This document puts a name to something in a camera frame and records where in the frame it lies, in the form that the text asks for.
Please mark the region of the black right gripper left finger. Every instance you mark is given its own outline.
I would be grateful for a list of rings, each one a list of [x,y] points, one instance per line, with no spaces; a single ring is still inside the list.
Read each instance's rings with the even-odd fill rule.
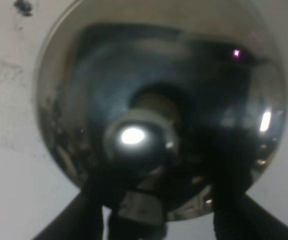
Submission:
[[[89,180],[73,201],[35,240],[101,240],[103,238],[103,179]]]

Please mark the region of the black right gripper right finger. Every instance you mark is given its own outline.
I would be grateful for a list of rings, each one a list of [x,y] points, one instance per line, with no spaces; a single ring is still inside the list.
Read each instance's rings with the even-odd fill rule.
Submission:
[[[213,228],[217,240],[288,240],[288,226],[246,194],[248,169],[212,166]]]

